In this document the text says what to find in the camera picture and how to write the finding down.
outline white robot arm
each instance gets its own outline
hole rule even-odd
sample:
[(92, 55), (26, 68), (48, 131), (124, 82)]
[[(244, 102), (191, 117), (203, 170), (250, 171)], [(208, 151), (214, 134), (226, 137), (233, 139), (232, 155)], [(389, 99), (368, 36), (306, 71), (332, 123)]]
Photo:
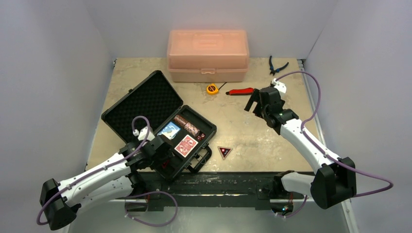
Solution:
[[(142, 143), (146, 134), (147, 141), (141, 150), (125, 159)], [(48, 224), (51, 230), (57, 230), (70, 224), (77, 214), (96, 205), (132, 193), (143, 193), (145, 183), (137, 170), (146, 167), (154, 169), (165, 162), (172, 156), (172, 143), (163, 135), (155, 137), (148, 127), (140, 133), (134, 132), (134, 135), (137, 136), (136, 142), (126, 144), (92, 169), (59, 183), (54, 179), (44, 182), (40, 195), (40, 214), (44, 212), (47, 222), (40, 222), (39, 214), (38, 224)]]
[(337, 203), (356, 195), (356, 176), (353, 171), (335, 164), (320, 150), (331, 158), (355, 167), (350, 158), (341, 159), (328, 150), (305, 127), (291, 109), (283, 109), (285, 103), (281, 99), (286, 93), (286, 86), (276, 80), (269, 87), (255, 89), (245, 111), (249, 111), (253, 102), (257, 102), (253, 113), (263, 118), (270, 128), (288, 140), (312, 167), (315, 176), (302, 175), (294, 171), (279, 173), (274, 177), (275, 194), (297, 192), (314, 199), (316, 204), (327, 209)]

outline case lid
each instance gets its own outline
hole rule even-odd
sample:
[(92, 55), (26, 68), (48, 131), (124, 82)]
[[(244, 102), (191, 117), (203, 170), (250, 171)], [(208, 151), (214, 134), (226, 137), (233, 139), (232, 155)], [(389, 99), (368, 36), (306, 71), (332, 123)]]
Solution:
[(171, 31), (169, 70), (247, 69), (249, 47), (245, 31)]
[[(133, 90), (102, 114), (102, 120), (126, 143), (136, 137), (132, 133), (132, 120), (145, 116), (155, 132), (180, 106), (183, 100), (170, 85), (162, 71), (156, 70)], [(137, 120), (135, 128), (146, 126)]]

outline white wall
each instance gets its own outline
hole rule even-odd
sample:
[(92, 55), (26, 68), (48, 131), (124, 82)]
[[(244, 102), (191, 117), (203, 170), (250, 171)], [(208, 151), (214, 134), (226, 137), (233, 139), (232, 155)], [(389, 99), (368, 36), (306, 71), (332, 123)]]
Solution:
[(84, 0), (116, 57), (164, 57), (172, 29), (245, 29), (253, 57), (306, 58), (337, 0)]
[[(310, 53), (326, 143), (393, 189), (352, 199), (361, 232), (411, 232), (412, 1), (341, 0)], [(317, 92), (312, 85), (312, 92)], [(358, 192), (386, 185), (358, 176)]]
[(111, 58), (81, 0), (0, 2), (0, 231), (49, 232), (41, 185), (82, 172)]

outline triangular badge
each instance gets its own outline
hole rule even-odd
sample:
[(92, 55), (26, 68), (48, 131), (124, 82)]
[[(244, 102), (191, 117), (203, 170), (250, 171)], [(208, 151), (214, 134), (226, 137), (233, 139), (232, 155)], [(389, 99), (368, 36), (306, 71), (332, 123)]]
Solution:
[(222, 155), (223, 160), (232, 151), (232, 148), (229, 148), (229, 147), (218, 147), (218, 149), (219, 149), (220, 155)]

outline blue pliers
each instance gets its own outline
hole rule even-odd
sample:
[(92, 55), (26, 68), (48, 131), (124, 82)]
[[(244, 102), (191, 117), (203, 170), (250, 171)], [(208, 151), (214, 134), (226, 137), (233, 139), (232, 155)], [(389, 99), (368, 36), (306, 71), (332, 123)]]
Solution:
[(284, 68), (286, 68), (289, 65), (289, 62), (287, 62), (284, 66), (282, 66), (281, 68), (277, 68), (274, 69), (273, 68), (273, 64), (272, 64), (272, 56), (269, 57), (269, 69), (271, 70), (270, 74), (271, 75), (275, 75), (276, 73), (279, 73), (281, 70), (283, 70)]

